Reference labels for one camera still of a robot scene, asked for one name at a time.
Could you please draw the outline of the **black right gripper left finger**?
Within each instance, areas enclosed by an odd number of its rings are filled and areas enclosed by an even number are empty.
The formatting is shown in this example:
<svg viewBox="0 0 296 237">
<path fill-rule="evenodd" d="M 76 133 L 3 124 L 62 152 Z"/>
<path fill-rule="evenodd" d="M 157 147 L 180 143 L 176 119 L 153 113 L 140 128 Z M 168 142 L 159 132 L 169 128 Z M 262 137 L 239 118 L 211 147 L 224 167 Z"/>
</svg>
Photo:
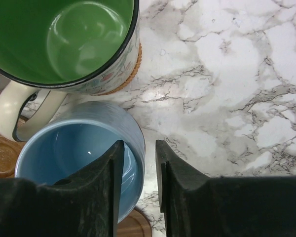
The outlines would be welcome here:
<svg viewBox="0 0 296 237">
<path fill-rule="evenodd" d="M 124 143 L 54 185 L 0 178 L 0 237 L 114 237 Z"/>
</svg>

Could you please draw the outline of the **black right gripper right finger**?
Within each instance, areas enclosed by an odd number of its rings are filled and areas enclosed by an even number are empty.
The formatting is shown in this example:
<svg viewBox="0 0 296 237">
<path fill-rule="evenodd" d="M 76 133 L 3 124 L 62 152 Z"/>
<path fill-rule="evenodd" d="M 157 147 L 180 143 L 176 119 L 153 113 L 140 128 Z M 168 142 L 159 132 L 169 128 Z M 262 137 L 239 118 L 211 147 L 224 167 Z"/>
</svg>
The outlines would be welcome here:
<svg viewBox="0 0 296 237">
<path fill-rule="evenodd" d="M 296 176 L 201 173 L 155 143 L 160 211 L 169 237 L 296 237 Z"/>
</svg>

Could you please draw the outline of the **brown wooden ringed coaster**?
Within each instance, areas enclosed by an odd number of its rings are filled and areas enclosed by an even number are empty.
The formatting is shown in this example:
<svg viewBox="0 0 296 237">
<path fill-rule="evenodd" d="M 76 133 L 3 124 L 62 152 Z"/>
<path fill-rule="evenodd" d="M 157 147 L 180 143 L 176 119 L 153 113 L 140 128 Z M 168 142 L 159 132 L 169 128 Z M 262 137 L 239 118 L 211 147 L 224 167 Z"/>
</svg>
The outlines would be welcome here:
<svg viewBox="0 0 296 237">
<path fill-rule="evenodd" d="M 152 228 L 147 216 L 138 207 L 135 207 L 118 224 L 117 237 L 152 237 Z"/>
</svg>

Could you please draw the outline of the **light blue mug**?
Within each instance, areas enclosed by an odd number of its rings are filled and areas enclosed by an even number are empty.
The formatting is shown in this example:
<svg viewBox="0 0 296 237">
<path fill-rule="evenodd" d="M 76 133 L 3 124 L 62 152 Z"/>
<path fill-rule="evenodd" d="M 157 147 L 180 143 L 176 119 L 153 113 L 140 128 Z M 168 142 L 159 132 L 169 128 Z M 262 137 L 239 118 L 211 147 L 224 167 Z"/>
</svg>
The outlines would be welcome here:
<svg viewBox="0 0 296 237">
<path fill-rule="evenodd" d="M 89 101 L 59 115 L 23 147 L 15 176 L 52 185 L 124 142 L 119 221 L 134 209 L 143 190 L 145 139 L 136 120 L 123 108 Z"/>
</svg>

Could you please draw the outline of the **green mug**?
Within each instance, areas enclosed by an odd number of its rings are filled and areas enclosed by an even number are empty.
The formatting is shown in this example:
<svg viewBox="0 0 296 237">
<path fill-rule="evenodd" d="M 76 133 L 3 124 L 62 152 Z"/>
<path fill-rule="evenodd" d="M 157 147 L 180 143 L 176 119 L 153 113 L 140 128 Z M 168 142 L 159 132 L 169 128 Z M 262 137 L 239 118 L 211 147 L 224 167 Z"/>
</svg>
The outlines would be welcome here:
<svg viewBox="0 0 296 237">
<path fill-rule="evenodd" d="M 122 85 L 139 53 L 137 0 L 0 0 L 0 135 L 28 141 L 68 94 Z"/>
</svg>

